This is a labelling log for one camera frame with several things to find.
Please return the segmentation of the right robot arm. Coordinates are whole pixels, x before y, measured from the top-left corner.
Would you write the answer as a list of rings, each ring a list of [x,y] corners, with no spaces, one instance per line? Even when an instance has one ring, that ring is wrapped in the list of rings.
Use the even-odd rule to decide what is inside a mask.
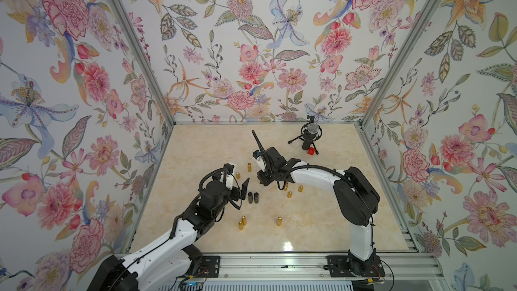
[[[265,149],[255,131],[252,135],[259,147],[253,158],[260,168],[257,177],[263,186],[273,182],[300,183],[334,193],[343,217],[350,223],[351,245],[347,255],[338,257],[335,265],[329,261],[327,267],[348,271],[356,277],[378,273],[380,258],[374,244],[374,218],[380,196],[362,171],[356,167],[338,171],[297,158],[286,160],[276,148]]]

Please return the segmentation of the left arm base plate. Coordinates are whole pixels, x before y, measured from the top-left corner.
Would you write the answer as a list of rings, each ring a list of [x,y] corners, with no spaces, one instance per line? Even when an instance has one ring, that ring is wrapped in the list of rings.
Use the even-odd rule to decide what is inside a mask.
[[[196,259],[179,258],[166,264],[166,276],[173,278],[218,278],[221,257],[202,255]]]

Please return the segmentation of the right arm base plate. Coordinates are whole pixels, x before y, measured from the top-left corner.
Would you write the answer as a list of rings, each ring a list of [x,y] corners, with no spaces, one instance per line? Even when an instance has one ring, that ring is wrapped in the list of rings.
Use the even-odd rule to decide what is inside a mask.
[[[384,278],[385,270],[380,258],[373,254],[366,261],[353,255],[329,255],[323,268],[332,278]]]

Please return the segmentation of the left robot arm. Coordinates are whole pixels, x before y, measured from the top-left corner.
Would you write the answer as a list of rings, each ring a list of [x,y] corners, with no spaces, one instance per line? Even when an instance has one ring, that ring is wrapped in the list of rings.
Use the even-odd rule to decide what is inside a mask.
[[[194,276],[203,253],[195,242],[222,219],[227,205],[239,210],[249,181],[239,184],[233,164],[225,164],[199,183],[198,193],[186,210],[174,218],[172,228],[140,250],[105,259],[89,290],[156,290],[177,277]]]

